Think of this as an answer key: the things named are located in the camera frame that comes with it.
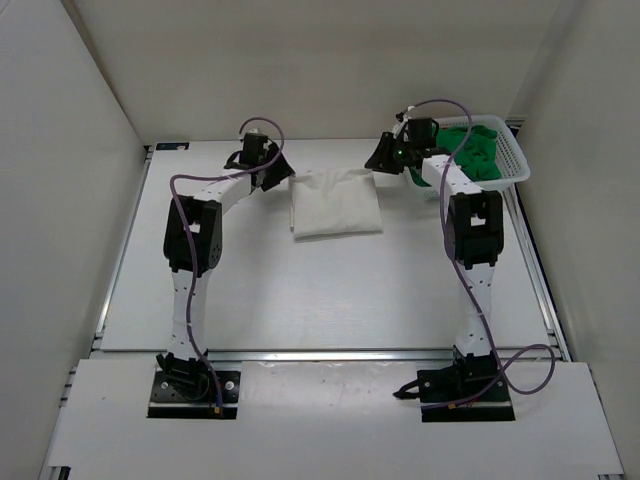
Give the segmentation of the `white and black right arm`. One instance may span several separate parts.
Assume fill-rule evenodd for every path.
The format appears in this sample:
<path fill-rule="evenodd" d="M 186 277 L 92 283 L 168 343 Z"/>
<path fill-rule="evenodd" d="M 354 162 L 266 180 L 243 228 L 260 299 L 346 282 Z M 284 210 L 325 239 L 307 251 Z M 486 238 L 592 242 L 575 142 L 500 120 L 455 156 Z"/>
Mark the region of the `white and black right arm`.
<path fill-rule="evenodd" d="M 488 388 L 499 372 L 489 328 L 491 287 L 504 248 L 502 197 L 482 189 L 436 146 L 440 130 L 431 118 L 396 116 L 397 124 L 383 133 L 365 167 L 398 175 L 415 169 L 422 180 L 439 190 L 444 249 L 460 282 L 461 319 L 453 346 L 453 361 L 439 370 L 425 370 L 396 396 L 460 404 Z"/>

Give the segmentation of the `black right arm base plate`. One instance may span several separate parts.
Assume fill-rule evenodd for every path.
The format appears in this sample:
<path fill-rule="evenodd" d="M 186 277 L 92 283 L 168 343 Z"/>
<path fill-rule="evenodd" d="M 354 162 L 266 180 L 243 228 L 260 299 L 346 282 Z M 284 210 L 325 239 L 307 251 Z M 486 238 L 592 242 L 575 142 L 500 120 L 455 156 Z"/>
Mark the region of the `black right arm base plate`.
<path fill-rule="evenodd" d="M 495 354 L 463 355 L 440 369 L 420 369 L 393 396 L 420 402 L 424 423 L 511 422 L 516 419 L 509 388 Z"/>

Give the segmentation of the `green t shirt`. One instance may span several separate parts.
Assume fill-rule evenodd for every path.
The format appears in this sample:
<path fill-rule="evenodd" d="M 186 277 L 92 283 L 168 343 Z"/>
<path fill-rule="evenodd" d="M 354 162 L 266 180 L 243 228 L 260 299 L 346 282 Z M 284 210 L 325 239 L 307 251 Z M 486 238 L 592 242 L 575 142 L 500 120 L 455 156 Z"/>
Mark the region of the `green t shirt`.
<path fill-rule="evenodd" d="M 464 140 L 468 128 L 454 126 L 441 129 L 436 145 L 452 153 Z M 502 178 L 496 164 L 498 132 L 483 125 L 474 125 L 471 134 L 456 157 L 455 163 L 473 181 L 493 181 Z"/>

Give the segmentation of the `white t shirt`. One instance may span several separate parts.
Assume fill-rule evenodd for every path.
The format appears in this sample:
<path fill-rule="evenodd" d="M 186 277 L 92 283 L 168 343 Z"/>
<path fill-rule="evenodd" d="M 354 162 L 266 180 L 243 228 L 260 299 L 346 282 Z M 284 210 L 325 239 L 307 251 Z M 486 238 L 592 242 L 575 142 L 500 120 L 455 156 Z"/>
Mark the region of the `white t shirt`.
<path fill-rule="evenodd" d="M 308 171 L 289 180 L 290 229 L 296 241 L 378 234 L 383 220 L 373 172 Z"/>

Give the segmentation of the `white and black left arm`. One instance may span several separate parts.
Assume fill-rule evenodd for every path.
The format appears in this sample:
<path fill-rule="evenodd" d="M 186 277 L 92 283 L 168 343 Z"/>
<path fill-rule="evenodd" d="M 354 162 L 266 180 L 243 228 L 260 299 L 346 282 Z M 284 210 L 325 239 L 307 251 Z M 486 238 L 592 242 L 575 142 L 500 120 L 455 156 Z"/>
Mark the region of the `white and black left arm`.
<path fill-rule="evenodd" d="M 176 174 L 163 254 L 173 281 L 172 334 L 157 356 L 166 381 L 189 402 L 223 406 L 223 388 L 204 346 L 208 284 L 222 256 L 223 217 L 257 190 L 266 192 L 291 177 L 282 146 L 257 130 L 244 134 L 242 148 L 227 159 L 220 176 Z"/>

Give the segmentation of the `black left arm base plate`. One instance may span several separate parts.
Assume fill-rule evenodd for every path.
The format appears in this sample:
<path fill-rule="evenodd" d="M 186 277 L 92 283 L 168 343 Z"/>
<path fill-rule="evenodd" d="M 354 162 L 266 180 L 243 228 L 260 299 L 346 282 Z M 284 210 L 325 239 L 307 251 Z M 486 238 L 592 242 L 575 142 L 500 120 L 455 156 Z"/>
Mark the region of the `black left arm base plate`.
<path fill-rule="evenodd" d="M 183 360 L 172 353 L 156 356 L 147 417 L 152 419 L 234 420 L 237 417 L 241 372 L 216 371 L 199 359 Z"/>

